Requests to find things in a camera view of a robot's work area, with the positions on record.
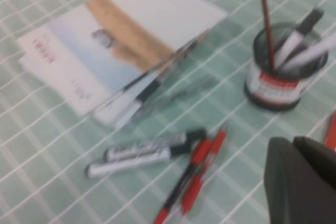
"pen barrel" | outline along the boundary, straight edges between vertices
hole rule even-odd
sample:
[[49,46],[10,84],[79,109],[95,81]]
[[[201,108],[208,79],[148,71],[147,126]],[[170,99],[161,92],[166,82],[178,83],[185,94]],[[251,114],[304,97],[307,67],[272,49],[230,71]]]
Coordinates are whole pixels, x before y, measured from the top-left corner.
[[203,182],[202,182],[201,175],[199,174],[195,175],[195,177],[190,182],[181,200],[181,206],[182,206],[183,213],[189,212],[193,208],[193,205],[201,190],[202,184]]
[[172,190],[169,198],[165,202],[163,208],[164,209],[171,209],[172,206],[176,203],[177,199],[179,198],[182,190],[185,188],[186,184],[190,180],[190,178],[194,175],[197,166],[189,164],[184,173],[182,174],[181,178],[176,183],[174,189]]

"red pencil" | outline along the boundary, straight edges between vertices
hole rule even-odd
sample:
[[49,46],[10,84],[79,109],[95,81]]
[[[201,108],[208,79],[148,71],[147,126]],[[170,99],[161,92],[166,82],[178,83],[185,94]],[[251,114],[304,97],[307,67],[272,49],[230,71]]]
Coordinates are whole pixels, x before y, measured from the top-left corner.
[[189,186],[187,187],[181,201],[182,215],[185,215],[192,209],[194,202],[198,196],[198,193],[200,192],[200,189],[203,185],[204,175],[206,174],[210,166],[213,164],[215,157],[217,156],[219,149],[222,146],[222,143],[224,142],[224,139],[227,134],[227,128],[228,123],[225,123],[222,126],[222,128],[218,131],[212,143],[211,149],[205,158],[205,161],[203,162],[197,174],[191,180]]
[[274,45],[273,45],[272,29],[271,29],[271,24],[270,24],[267,0],[261,0],[261,6],[262,6],[263,15],[264,15],[264,23],[265,23],[267,45],[268,45],[270,70],[273,71],[274,70],[275,50],[274,50]]

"whiteboard marker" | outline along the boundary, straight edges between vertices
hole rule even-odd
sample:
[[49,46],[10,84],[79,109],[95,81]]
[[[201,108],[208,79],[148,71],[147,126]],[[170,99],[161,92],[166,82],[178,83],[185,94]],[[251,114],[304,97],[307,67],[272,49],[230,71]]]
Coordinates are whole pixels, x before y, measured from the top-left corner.
[[314,25],[321,19],[324,12],[314,8],[306,18],[298,25],[285,41],[284,45],[275,54],[275,68],[280,67],[290,54],[302,43],[305,35],[310,33]]
[[89,178],[108,176],[127,169],[136,169],[146,165],[168,162],[176,156],[190,153],[191,151],[191,145],[187,144],[157,148],[141,154],[115,159],[107,163],[90,164],[86,169],[86,173]]
[[104,158],[107,162],[115,159],[120,159],[136,154],[141,154],[154,150],[157,148],[163,148],[173,145],[192,144],[193,142],[202,140],[206,137],[206,129],[200,128],[197,130],[182,132],[172,136],[158,137],[149,141],[142,141],[139,143],[116,145],[107,149]]
[[313,61],[318,60],[323,56],[324,53],[333,47],[336,47],[336,33],[329,35],[327,38],[322,39],[317,44],[299,53],[291,60],[286,62],[284,66],[280,68],[280,70],[281,72],[288,72],[294,68],[301,68]]

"red object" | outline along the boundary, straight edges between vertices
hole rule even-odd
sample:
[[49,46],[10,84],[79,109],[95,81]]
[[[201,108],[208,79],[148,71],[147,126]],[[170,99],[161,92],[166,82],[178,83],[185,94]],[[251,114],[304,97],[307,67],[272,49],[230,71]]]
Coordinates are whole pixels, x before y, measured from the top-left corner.
[[162,209],[159,212],[159,214],[158,214],[157,218],[155,219],[155,221],[153,222],[153,224],[161,224],[161,223],[163,223],[164,220],[167,218],[168,214],[169,214],[169,211],[167,211],[165,209]]
[[268,51],[269,51],[269,64],[270,64],[270,69],[273,71],[275,50],[274,50],[274,45],[273,45],[272,29],[271,29],[271,24],[270,24],[267,0],[261,0],[261,6],[262,6],[263,15],[264,15],[266,39],[267,39]]
[[330,117],[327,134],[325,135],[324,145],[336,151],[336,112]]
[[170,193],[168,199],[164,203],[153,224],[162,224],[164,222],[170,212],[170,209],[179,198],[188,181],[195,174],[195,171],[203,163],[212,146],[213,142],[211,141],[211,139],[208,138],[198,143],[193,151],[188,167],[182,174],[181,178],[178,180],[172,192]]
[[222,146],[222,143],[224,142],[224,139],[227,134],[227,126],[228,125],[225,124],[224,127],[218,131],[215,140],[211,145],[211,149],[205,158],[203,166],[200,168],[199,172],[193,177],[187,190],[185,191],[181,202],[182,215],[186,214],[192,209],[195,200],[198,196],[198,193],[200,192],[200,189],[203,185],[204,181],[203,176],[210,168],[210,166],[213,164],[215,157],[217,156],[219,149]]

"marker label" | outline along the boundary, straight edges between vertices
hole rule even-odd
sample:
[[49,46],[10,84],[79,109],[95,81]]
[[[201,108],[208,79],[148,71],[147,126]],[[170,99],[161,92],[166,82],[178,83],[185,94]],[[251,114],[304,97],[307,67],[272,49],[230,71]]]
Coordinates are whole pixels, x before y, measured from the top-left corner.
[[111,175],[126,169],[138,168],[140,166],[169,161],[171,152],[169,148],[161,148],[155,151],[142,153],[134,156],[124,157],[113,162],[104,164],[91,164],[87,168],[88,177],[101,177]]
[[174,136],[159,137],[151,141],[140,143],[118,145],[109,148],[106,152],[106,160],[113,161],[123,157],[138,155],[171,145],[180,145],[186,142],[186,133],[179,133]]

